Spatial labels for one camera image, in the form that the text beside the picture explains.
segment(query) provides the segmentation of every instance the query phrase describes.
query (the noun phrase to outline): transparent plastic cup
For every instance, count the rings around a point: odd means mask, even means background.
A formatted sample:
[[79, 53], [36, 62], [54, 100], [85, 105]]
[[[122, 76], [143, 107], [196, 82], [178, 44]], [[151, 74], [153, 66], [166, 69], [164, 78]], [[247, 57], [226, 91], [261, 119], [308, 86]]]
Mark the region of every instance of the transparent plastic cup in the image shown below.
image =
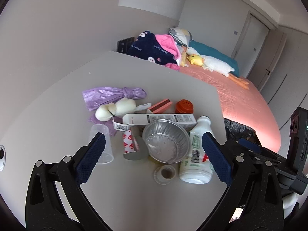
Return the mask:
[[97, 133], [102, 133], [106, 138], [106, 146], [105, 149], [98, 159], [97, 163], [100, 164], [107, 164], [113, 161], [114, 157], [112, 154], [111, 143], [110, 143], [110, 136], [109, 136], [109, 129], [104, 124], [95, 124], [91, 127], [90, 135], [89, 135], [89, 143], [90, 141], [96, 136]]

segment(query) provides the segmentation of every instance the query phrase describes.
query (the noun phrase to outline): door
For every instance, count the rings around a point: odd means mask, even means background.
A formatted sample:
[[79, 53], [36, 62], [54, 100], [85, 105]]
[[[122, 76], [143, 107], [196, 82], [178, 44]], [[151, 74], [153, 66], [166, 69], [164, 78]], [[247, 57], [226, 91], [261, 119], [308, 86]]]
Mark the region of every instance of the door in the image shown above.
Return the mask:
[[251, 14], [244, 28], [239, 38], [241, 44], [237, 44], [234, 50], [234, 59], [238, 62], [240, 75], [246, 78], [255, 64], [269, 28]]
[[271, 76], [286, 42], [286, 33], [271, 30], [256, 64], [247, 77], [261, 91]]

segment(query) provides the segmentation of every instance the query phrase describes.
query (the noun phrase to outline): gray table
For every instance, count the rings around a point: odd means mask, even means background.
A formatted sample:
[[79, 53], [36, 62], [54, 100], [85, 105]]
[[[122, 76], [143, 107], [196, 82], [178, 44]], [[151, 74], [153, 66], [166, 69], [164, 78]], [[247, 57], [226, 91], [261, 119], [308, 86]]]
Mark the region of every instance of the gray table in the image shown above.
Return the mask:
[[[87, 144], [91, 113], [81, 91], [99, 86], [142, 87], [148, 96], [139, 104], [164, 98], [174, 102], [187, 99], [194, 104], [196, 118], [210, 117], [218, 142], [226, 140], [214, 87], [148, 61], [107, 52], [47, 89], [19, 115], [0, 141], [7, 154], [0, 172], [0, 192], [21, 223], [25, 224], [25, 200], [34, 163], [59, 162]], [[153, 179], [156, 164], [123, 158], [121, 135], [118, 132], [111, 139], [114, 161], [97, 165], [81, 186], [98, 214], [114, 231], [195, 231], [220, 199], [225, 183], [214, 174], [205, 185], [185, 183], [178, 176], [169, 185], [159, 185]], [[59, 183], [57, 188], [69, 216], [75, 218]]]

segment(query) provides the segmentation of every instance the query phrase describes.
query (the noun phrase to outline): yellow plush chick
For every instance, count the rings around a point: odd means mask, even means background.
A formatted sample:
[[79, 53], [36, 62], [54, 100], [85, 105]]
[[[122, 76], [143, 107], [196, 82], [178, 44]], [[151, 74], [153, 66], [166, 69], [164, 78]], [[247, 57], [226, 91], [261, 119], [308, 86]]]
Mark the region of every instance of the yellow plush chick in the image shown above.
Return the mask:
[[188, 60], [191, 64], [197, 65], [197, 66], [203, 66], [203, 59], [199, 55], [190, 55], [188, 57]]

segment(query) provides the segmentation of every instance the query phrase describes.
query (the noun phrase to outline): white tag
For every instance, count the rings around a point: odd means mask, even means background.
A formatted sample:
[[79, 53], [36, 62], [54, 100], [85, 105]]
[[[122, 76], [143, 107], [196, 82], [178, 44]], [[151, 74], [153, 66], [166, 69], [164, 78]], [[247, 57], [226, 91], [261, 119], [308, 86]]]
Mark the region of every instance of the white tag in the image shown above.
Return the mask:
[[147, 109], [147, 108], [149, 108], [151, 106], [152, 106], [152, 103], [150, 103], [150, 102], [147, 103], [147, 104], [142, 104], [142, 105], [137, 106], [135, 111], [145, 110], [145, 109]]
[[119, 131], [129, 130], [128, 124], [122, 124], [122, 123], [115, 122], [114, 118], [112, 118], [112, 123], [113, 123], [113, 127], [115, 130], [119, 130]]

